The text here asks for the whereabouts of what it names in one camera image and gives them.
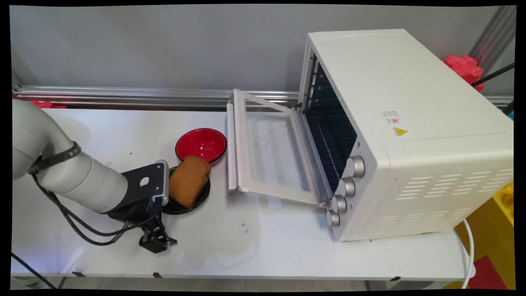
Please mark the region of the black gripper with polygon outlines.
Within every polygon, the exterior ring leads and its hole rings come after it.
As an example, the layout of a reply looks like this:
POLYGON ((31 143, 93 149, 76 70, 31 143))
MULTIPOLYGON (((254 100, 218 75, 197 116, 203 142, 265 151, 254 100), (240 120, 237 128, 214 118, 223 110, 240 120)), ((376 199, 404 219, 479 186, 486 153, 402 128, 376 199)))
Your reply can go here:
POLYGON ((128 223, 129 227, 137 226, 143 229, 139 245, 154 254, 158 254, 178 243, 175 238, 168 235, 162 222, 163 201, 162 197, 142 199, 111 210, 108 216, 117 221, 128 223))

